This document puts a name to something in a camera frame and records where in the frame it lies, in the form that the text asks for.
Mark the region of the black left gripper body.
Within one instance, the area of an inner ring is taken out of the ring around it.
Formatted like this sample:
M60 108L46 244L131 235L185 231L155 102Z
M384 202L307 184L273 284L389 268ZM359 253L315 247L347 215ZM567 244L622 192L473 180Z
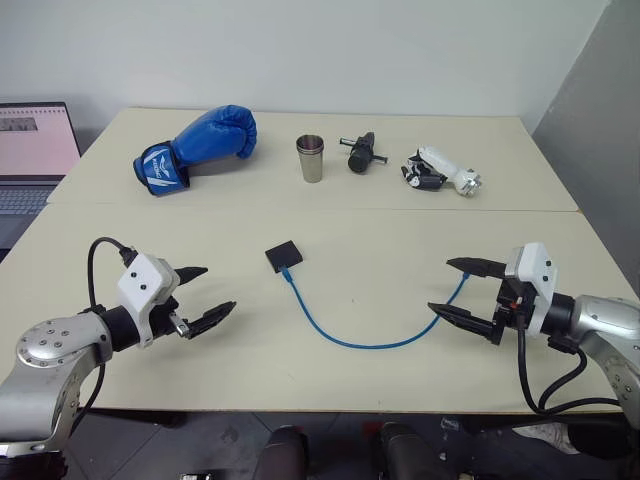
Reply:
M154 296L154 305L150 311L150 326L154 340L173 333L186 339L191 337L188 321L176 313L179 303L172 296L179 285L189 282L191 268L178 268L175 273L178 276L178 283L174 284L171 281L167 286L161 286Z

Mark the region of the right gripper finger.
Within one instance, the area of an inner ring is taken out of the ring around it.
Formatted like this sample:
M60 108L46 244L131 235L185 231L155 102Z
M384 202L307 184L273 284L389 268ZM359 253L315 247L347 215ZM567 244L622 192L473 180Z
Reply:
M437 316L455 327L479 335L489 341L492 340L494 334L494 324L492 322L480 319L472 315L468 310L449 304L428 302L427 306Z
M504 263L476 257L452 258L446 264L465 274L483 278L503 279L506 270Z

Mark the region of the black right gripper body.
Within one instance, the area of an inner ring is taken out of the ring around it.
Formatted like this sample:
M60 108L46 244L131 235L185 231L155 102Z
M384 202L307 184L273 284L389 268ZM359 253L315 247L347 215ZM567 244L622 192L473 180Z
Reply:
M506 328L526 330L529 327L537 296L537 291L530 282L522 282L517 279L502 281L492 317L492 344L500 344Z

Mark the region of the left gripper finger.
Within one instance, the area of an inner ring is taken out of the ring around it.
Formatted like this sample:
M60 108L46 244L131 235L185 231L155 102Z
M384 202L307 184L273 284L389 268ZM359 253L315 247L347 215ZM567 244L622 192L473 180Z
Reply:
M199 319L188 324L188 337L197 337L221 323L236 307L235 301L228 301L206 311Z
M191 267L182 267L182 268L175 269L175 273L179 278L180 285L185 285L191 282L192 280L196 279L197 277L204 275L207 272L208 272L207 267L191 266Z

